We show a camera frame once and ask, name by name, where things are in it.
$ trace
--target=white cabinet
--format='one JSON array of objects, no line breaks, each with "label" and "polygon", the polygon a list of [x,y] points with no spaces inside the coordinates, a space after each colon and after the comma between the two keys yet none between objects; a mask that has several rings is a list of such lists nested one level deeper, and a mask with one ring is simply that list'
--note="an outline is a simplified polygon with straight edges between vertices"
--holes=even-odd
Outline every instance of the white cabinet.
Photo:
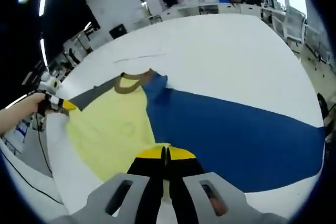
[{"label": "white cabinet", "polygon": [[219,3],[218,12],[219,13],[240,13],[240,5],[235,4],[233,6],[230,3]]},{"label": "white cabinet", "polygon": [[246,5],[246,4],[241,4],[240,5],[240,11],[242,14],[245,15],[253,15],[258,18],[260,18],[260,7],[256,5]]},{"label": "white cabinet", "polygon": [[161,16],[162,21],[184,17],[182,12],[176,8],[170,8],[168,10],[165,10],[163,13],[161,13],[160,16]]}]

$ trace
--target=brown collar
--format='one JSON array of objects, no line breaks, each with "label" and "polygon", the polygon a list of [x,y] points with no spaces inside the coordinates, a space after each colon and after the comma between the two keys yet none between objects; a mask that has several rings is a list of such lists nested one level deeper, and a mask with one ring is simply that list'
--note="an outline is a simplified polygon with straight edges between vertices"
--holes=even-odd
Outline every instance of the brown collar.
[{"label": "brown collar", "polygon": [[[155,71],[152,69],[148,70],[145,73],[141,73],[141,74],[127,74],[123,72],[121,73],[119,77],[117,77],[116,84],[114,85],[114,90],[116,91],[116,93],[119,93],[119,94],[132,93],[141,85],[149,83],[152,80],[152,77],[154,76],[154,74],[155,74]],[[138,81],[130,87],[121,87],[120,82],[122,78],[125,78],[128,80],[138,80]]]}]

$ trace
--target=black cable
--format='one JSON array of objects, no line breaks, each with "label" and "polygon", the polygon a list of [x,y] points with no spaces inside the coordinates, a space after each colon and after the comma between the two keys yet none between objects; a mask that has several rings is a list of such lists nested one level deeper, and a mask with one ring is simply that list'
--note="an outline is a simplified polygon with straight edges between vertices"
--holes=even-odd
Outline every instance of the black cable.
[{"label": "black cable", "polygon": [[39,140],[39,142],[40,142],[40,146],[41,146],[41,150],[42,150],[42,153],[43,153],[43,157],[44,157],[44,160],[46,161],[46,165],[47,165],[47,167],[48,167],[48,170],[49,170],[50,173],[52,174],[51,169],[50,169],[50,167],[49,167],[49,165],[48,165],[48,162],[47,162],[46,155],[45,155],[44,150],[43,150],[43,147],[42,147],[42,142],[41,142],[41,137],[40,137],[40,131],[39,131],[40,129],[39,129],[39,124],[38,124],[38,120],[37,120],[37,113],[35,114],[35,118],[36,118],[36,124],[37,124],[38,140]]},{"label": "black cable", "polygon": [[332,109],[336,106],[336,103],[331,107],[331,109],[329,110],[329,112],[332,111]]},{"label": "black cable", "polygon": [[4,156],[4,158],[10,163],[10,165],[14,168],[14,170],[18,173],[18,175],[20,175],[20,177],[33,189],[37,190],[39,193],[44,194],[45,196],[47,196],[48,198],[52,199],[53,201],[55,201],[56,203],[59,203],[61,205],[63,205],[61,202],[55,200],[54,198],[52,198],[52,196],[46,194],[44,191],[41,191],[39,189],[37,189],[36,187],[34,187],[31,183],[29,183],[24,176],[22,176],[22,174],[16,169],[16,167],[9,161],[9,159],[6,157],[6,155],[3,153],[3,151],[1,150],[2,155]]}]

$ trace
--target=human arm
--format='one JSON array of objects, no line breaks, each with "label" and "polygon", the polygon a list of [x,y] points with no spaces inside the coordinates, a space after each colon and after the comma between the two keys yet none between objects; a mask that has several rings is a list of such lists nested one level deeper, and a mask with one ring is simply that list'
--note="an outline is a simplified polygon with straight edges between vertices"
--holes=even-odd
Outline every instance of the human arm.
[{"label": "human arm", "polygon": [[37,112],[38,104],[45,98],[43,93],[32,94],[8,109],[0,110],[0,134],[15,127],[22,119]]}]

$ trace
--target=white tabletop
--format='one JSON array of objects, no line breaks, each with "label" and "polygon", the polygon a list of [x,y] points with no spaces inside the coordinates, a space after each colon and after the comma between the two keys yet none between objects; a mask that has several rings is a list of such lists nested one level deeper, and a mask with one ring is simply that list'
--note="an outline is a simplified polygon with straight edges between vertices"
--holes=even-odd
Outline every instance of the white tabletop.
[{"label": "white tabletop", "polygon": [[[168,86],[174,89],[323,126],[314,88],[296,56],[260,19],[241,14],[171,19],[126,34],[88,55],[57,95],[70,99],[123,71],[142,73],[149,68],[166,74]],[[74,213],[102,181],[72,149],[64,127],[67,120],[61,114],[48,115],[47,142],[56,185],[65,206]],[[246,198],[261,212],[289,218],[307,199],[318,176],[247,193]]]}]

